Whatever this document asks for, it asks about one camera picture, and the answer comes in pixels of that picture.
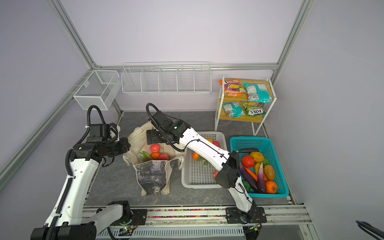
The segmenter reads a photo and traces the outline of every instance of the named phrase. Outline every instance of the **wire basket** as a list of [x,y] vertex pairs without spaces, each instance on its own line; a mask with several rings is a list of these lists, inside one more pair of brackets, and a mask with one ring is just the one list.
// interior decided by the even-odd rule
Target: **wire basket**
[[[227,144],[225,142],[225,136],[222,132],[197,132],[203,138],[209,138],[212,141],[218,141],[220,148],[227,150]],[[199,162],[193,159],[193,153],[191,149],[187,148],[187,154],[185,155],[184,166],[181,170],[181,183],[184,187],[195,189],[207,189],[207,188],[219,188],[221,187],[214,180],[215,168],[211,165],[204,166],[204,160]]]
[[210,67],[124,68],[122,91],[126,94],[145,93],[211,93]]
[[[249,194],[250,197],[271,197],[279,198],[286,197],[289,194],[287,182],[285,181],[284,173],[281,168],[279,159],[273,146],[272,141],[266,137],[232,137],[229,140],[231,151],[239,150],[247,147],[256,147],[264,155],[265,158],[268,158],[270,164],[273,166],[273,169],[276,172],[276,178],[274,182],[277,184],[278,190],[275,194],[257,194],[251,190]],[[246,155],[244,153],[239,153],[240,161]]]
[[120,76],[117,71],[94,70],[73,97],[84,110],[91,105],[98,106],[100,110],[108,110],[120,88]]

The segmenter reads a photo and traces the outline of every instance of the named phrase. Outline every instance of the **white wire basket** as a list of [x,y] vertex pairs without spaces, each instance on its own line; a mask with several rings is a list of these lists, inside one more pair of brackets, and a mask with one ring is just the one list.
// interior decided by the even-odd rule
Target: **white wire basket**
[[108,110],[121,88],[119,73],[115,70],[93,70],[73,97],[82,109],[96,105]]
[[[218,141],[220,148],[227,150],[227,144],[225,142],[225,136],[222,132],[197,132],[203,138],[209,138],[212,141]],[[195,189],[208,189],[208,188],[220,188],[214,180],[215,168],[210,164],[204,166],[204,160],[197,162],[193,159],[193,153],[191,149],[187,148],[187,154],[185,155],[184,165],[181,170],[181,183],[184,187]]]
[[124,66],[122,91],[146,93],[211,93],[212,76],[208,65],[194,67]]

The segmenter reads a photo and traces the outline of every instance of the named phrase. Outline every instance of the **gray marble floor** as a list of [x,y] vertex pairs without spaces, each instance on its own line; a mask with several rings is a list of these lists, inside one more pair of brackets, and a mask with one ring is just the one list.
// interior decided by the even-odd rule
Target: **gray marble floor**
[[[214,112],[167,112],[167,115],[179,118],[190,124],[196,131],[214,130]],[[148,121],[144,112],[125,112],[120,121],[120,136],[129,136],[136,128]],[[248,122],[221,120],[217,129],[224,133],[227,148],[229,139],[234,136],[252,136],[252,127]],[[263,131],[258,136],[264,137]],[[181,170],[174,169],[170,177],[169,195],[140,196],[141,188],[136,182],[135,170],[127,166],[122,156],[108,167],[99,169],[86,200],[86,205],[106,205],[116,200],[128,200],[133,207],[167,205],[234,205],[235,201],[227,189],[190,189],[181,184]],[[258,205],[288,204],[286,198],[255,198]]]

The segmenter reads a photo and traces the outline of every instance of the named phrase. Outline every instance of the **snack bag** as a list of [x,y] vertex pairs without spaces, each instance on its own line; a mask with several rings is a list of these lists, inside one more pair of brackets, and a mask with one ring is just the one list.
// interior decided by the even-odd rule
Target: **snack bag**
[[224,94],[226,96],[241,96],[244,95],[245,89],[241,86],[239,79],[224,80]]
[[240,102],[223,103],[223,109],[229,118],[238,118],[245,115],[243,109],[240,106]]
[[248,93],[248,101],[270,103],[272,98],[265,84],[244,83]]
[[244,106],[245,112],[247,113],[248,116],[254,117],[254,116],[261,115],[261,114],[265,114],[260,103],[246,102],[246,101],[242,101],[241,103]]

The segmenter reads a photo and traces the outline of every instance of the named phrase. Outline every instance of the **white plastic basket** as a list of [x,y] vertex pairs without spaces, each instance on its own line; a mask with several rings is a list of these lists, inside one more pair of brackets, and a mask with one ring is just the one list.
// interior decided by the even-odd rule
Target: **white plastic basket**
[[[209,138],[212,141],[218,141],[220,148],[227,150],[225,136],[222,132],[197,132],[203,138]],[[187,149],[184,160],[184,166],[181,170],[181,183],[188,188],[219,188],[221,187],[214,180],[215,168],[211,165],[204,166],[204,160],[197,162],[193,159],[194,151]]]
[[84,110],[91,105],[98,106],[100,110],[108,110],[120,88],[120,76],[117,71],[94,70],[73,97]]

